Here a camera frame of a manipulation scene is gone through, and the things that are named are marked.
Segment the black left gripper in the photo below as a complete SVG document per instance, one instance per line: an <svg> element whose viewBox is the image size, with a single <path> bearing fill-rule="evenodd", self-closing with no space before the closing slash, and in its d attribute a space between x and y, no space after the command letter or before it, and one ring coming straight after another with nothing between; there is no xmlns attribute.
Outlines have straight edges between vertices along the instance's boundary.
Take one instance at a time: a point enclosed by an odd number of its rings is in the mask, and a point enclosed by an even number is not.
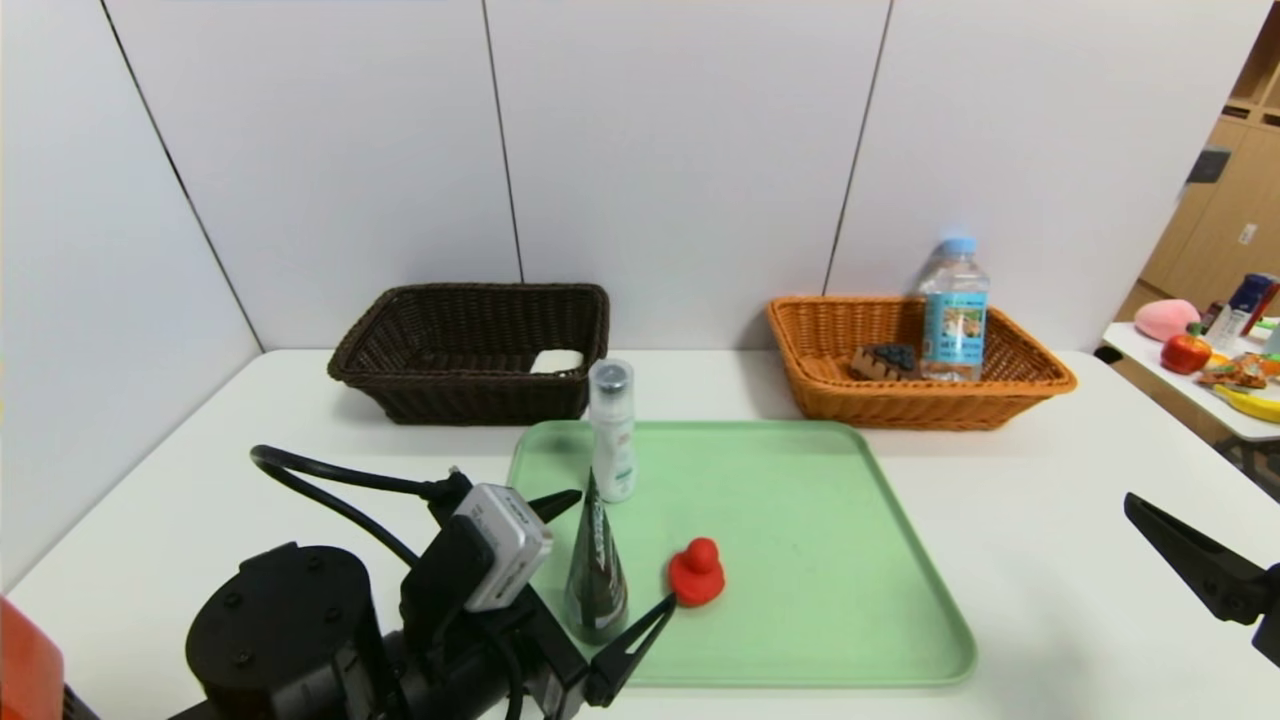
<svg viewBox="0 0 1280 720"><path fill-rule="evenodd" d="M581 500L582 491L563 489L527 505L550 524ZM439 532L401 583L402 630L383 641L398 685L383 716L480 719L502 708L506 719L518 719L526 700L548 719L571 716L582 703L572 687L588 665L536 591L521 589L506 609L466 610L494 553L471 521L453 519L458 506L458 501L428 505ZM613 703L677 607L677 594L668 593L595 653L584 684L586 705Z"/></svg>

